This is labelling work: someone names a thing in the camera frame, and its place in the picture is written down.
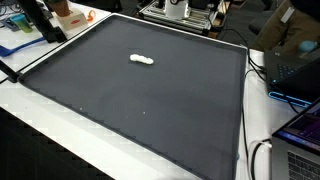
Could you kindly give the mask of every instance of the white desk surface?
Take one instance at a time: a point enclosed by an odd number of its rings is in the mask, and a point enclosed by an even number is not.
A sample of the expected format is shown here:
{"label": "white desk surface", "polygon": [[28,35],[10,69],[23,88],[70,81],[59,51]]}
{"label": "white desk surface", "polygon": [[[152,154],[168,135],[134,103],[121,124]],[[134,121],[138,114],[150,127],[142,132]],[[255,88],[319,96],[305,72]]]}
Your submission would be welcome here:
{"label": "white desk surface", "polygon": [[[26,51],[24,57],[30,61],[39,57],[40,53],[33,54],[34,50]],[[23,57],[22,52],[19,54],[16,56]],[[263,53],[252,50],[251,57],[258,64],[262,64]],[[12,84],[5,81],[0,84],[0,92],[2,108],[117,180],[199,179],[157,154],[34,93],[19,83]],[[247,76],[244,108],[249,144],[270,137],[272,132],[295,115],[287,103],[267,97],[265,83],[253,72]],[[239,139],[240,159],[236,179],[248,180],[242,128]],[[270,150],[266,147],[262,147],[257,153],[256,179],[271,179]]]}
{"label": "white desk surface", "polygon": [[[79,5],[76,3],[69,2],[70,7],[78,8],[80,11],[84,13],[84,15],[87,17],[90,10],[94,10],[96,12],[96,17],[93,21],[88,23],[88,26],[81,26],[75,29],[72,29],[70,31],[66,31],[65,34],[68,39],[74,37],[81,31],[85,30],[86,28],[92,26],[93,24],[97,23],[101,19],[107,17],[110,15],[110,12],[102,11],[99,9]],[[54,19],[50,19],[51,24],[56,27],[60,26],[60,24]],[[1,28],[0,29],[0,45],[6,47],[6,48],[15,48],[19,45],[22,45],[24,43],[27,43],[29,41],[32,41],[34,39],[37,39],[41,37],[41,33],[36,29],[36,27],[32,27],[33,31],[32,33],[24,33],[22,31],[12,32],[8,28]],[[25,67],[26,65],[30,64],[34,60],[37,60],[42,55],[46,54],[47,52],[55,49],[56,47],[60,46],[62,43],[47,43],[46,41],[37,43],[35,45],[26,47],[8,57],[0,57],[0,60],[2,60],[5,64],[7,64],[10,68],[12,68],[14,71],[19,71],[21,68]],[[0,81],[7,78],[7,75],[0,71]]]}

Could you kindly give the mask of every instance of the gray panel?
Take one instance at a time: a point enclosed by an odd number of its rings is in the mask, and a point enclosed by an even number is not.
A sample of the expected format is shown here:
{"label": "gray panel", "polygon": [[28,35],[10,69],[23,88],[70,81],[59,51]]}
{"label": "gray panel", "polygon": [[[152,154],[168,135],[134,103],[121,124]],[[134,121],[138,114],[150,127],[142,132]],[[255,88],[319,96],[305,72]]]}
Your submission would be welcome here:
{"label": "gray panel", "polygon": [[[155,63],[132,63],[133,53]],[[245,58],[245,49],[111,16],[19,80],[199,177],[231,180]]]}

